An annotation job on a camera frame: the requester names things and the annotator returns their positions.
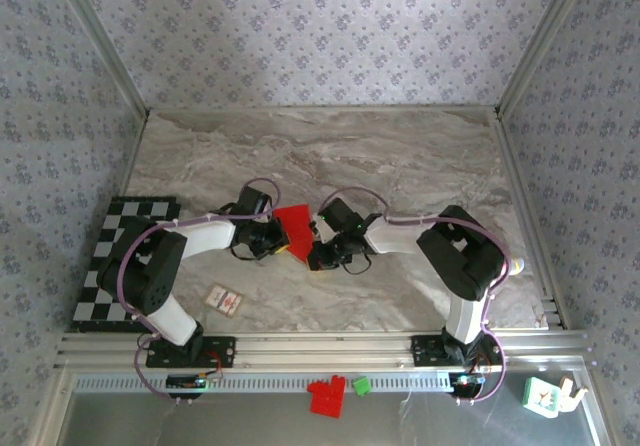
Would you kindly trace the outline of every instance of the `red plastic block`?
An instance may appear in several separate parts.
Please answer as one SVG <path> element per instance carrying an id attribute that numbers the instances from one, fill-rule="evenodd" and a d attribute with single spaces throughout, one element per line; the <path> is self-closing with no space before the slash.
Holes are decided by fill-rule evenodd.
<path id="1" fill-rule="evenodd" d="M 311 397 L 311 412 L 339 419 L 342 414 L 344 390 L 347 380 L 341 376 L 333 376 L 331 384 L 325 381 L 316 381 L 307 386 L 313 396 Z"/>
<path id="2" fill-rule="evenodd" d="M 287 208 L 279 208 L 273 215 L 280 219 L 282 227 L 289 237 L 287 250 L 303 263 L 307 264 L 307 257 L 311 252 L 313 233 L 309 227 L 311 210 L 308 204 L 298 204 Z"/>

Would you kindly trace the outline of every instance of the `floral wallpaper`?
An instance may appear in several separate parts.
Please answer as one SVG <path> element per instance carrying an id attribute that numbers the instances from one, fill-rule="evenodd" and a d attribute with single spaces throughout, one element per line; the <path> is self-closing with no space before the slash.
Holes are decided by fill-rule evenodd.
<path id="1" fill-rule="evenodd" d="M 640 444 L 640 0 L 578 0 L 508 118 L 574 327 Z"/>
<path id="2" fill-rule="evenodd" d="M 0 0 L 0 444 L 21 445 L 140 127 L 66 0 Z"/>
<path id="3" fill-rule="evenodd" d="M 91 0 L 150 108 L 496 104 L 550 0 Z"/>

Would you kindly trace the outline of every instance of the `marble surface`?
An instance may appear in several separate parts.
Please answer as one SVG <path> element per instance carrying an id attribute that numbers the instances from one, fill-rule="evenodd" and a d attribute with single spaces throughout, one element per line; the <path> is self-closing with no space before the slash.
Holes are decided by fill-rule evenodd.
<path id="1" fill-rule="evenodd" d="M 177 195 L 188 218 L 233 201 L 255 176 L 280 184 L 282 205 L 306 202 L 312 210 L 349 185 L 379 192 L 396 214 L 460 204 L 504 238 L 513 255 L 527 257 L 482 110 L 153 113 L 128 193 Z M 380 211 L 365 194 L 345 199 L 361 214 Z M 247 263 L 209 251 L 183 261 L 174 293 L 207 331 L 440 329 L 449 296 L 429 262 L 408 254 L 373 260 L 366 274 L 350 276 L 341 269 L 311 272 L 286 252 Z M 215 282 L 245 295 L 233 318 L 204 304 Z M 546 327 L 540 295 L 528 268 L 510 278 L 493 302 L 492 325 Z"/>

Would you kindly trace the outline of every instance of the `green toy block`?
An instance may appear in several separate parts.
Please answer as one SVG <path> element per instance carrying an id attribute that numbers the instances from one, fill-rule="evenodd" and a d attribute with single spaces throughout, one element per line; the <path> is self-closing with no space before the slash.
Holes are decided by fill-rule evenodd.
<path id="1" fill-rule="evenodd" d="M 366 376 L 358 378 L 353 382 L 353 389 L 356 390 L 358 396 L 364 396 L 371 392 L 371 382 Z"/>
<path id="2" fill-rule="evenodd" d="M 522 405 L 545 418 L 557 418 L 560 388 L 538 378 L 529 378 L 525 384 Z"/>

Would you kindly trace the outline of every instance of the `checkerboard mat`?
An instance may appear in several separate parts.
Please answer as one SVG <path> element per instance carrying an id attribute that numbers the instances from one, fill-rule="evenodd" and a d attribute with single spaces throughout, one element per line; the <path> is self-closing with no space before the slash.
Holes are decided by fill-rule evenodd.
<path id="1" fill-rule="evenodd" d="M 102 262 L 122 235 L 127 221 L 144 216 L 152 221 L 171 221 L 180 213 L 175 197 L 114 197 L 104 219 L 98 244 L 89 265 L 71 329 L 80 332 L 143 332 L 144 326 L 131 320 L 117 299 L 98 288 L 96 278 Z"/>

